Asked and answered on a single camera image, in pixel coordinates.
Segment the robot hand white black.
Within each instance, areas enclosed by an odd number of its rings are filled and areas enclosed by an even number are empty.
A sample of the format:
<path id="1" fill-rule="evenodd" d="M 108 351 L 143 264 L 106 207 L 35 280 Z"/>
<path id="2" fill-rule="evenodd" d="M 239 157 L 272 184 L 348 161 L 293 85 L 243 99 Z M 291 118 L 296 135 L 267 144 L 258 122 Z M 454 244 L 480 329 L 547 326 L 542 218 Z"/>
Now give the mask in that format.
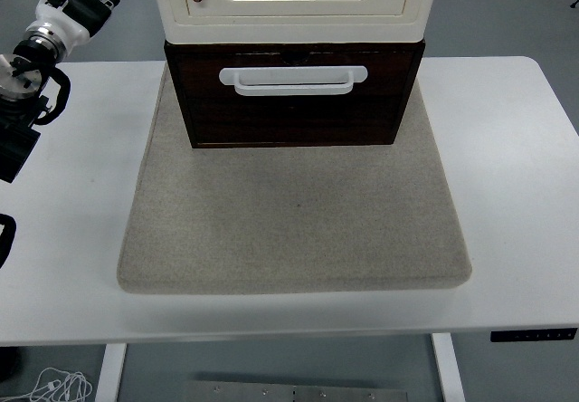
<path id="1" fill-rule="evenodd" d="M 24 39 L 42 45 L 61 60 L 97 34 L 120 1 L 40 0 Z"/>

